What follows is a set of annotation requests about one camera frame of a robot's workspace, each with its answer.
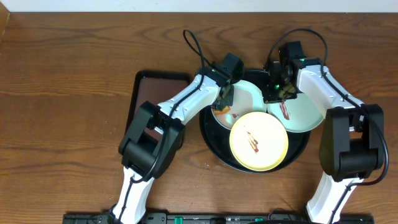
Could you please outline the light green plate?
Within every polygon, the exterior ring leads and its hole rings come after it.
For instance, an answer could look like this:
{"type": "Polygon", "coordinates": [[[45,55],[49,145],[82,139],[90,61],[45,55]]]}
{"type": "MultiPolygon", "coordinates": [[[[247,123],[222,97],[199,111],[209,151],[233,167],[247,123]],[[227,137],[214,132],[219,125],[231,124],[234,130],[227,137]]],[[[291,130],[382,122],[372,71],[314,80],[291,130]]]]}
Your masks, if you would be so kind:
{"type": "Polygon", "coordinates": [[[286,131],[292,133],[311,131],[324,120],[317,106],[303,93],[299,93],[296,99],[268,104],[267,112],[276,117],[286,131]]]}
{"type": "Polygon", "coordinates": [[[233,86],[233,105],[226,106],[222,111],[211,110],[216,121],[226,129],[231,129],[245,114],[267,111],[262,91],[255,84],[241,80],[233,86]]]}

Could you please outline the yellow plate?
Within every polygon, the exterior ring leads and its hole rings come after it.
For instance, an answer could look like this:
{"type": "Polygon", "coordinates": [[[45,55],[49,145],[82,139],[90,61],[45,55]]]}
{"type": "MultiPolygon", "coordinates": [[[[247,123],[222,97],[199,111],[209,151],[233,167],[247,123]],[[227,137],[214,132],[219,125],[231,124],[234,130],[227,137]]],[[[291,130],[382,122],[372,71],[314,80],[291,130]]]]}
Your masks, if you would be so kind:
{"type": "Polygon", "coordinates": [[[265,112],[251,112],[234,123],[229,146],[234,158],[243,167],[265,172],[285,159],[289,139],[277,118],[265,112]]]}

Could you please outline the green yellow sponge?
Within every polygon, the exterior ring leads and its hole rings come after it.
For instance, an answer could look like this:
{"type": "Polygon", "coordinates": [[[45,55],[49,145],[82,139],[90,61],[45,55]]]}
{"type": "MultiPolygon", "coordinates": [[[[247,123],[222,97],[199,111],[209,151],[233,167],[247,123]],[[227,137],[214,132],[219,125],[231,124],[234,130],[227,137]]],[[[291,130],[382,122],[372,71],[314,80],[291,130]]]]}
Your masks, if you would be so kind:
{"type": "Polygon", "coordinates": [[[227,112],[229,112],[230,109],[231,108],[229,106],[225,106],[223,108],[215,108],[215,109],[213,109],[213,113],[215,115],[222,115],[222,114],[226,114],[227,112]]]}

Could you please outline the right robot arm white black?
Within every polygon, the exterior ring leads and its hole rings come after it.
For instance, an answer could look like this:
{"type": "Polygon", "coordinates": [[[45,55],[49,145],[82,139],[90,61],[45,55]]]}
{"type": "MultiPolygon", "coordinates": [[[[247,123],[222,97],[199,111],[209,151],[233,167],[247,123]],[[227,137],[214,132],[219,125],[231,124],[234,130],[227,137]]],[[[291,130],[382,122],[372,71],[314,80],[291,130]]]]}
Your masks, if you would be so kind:
{"type": "Polygon", "coordinates": [[[276,91],[283,96],[303,93],[324,116],[323,174],[306,212],[313,223],[337,223],[356,187],[375,185],[387,174],[383,110],[353,97],[318,58],[285,57],[264,68],[276,91]]]}

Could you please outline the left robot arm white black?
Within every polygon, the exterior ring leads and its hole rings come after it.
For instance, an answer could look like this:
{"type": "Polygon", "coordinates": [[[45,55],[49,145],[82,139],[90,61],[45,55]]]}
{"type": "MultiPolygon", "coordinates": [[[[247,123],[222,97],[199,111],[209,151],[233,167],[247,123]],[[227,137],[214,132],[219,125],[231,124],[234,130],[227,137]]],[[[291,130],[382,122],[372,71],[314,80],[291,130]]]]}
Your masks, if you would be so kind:
{"type": "Polygon", "coordinates": [[[154,105],[144,102],[136,111],[119,145],[124,180],[112,223],[138,223],[155,179],[181,147],[186,124],[203,108],[225,97],[233,75],[221,67],[204,67],[187,87],[154,105]]]}

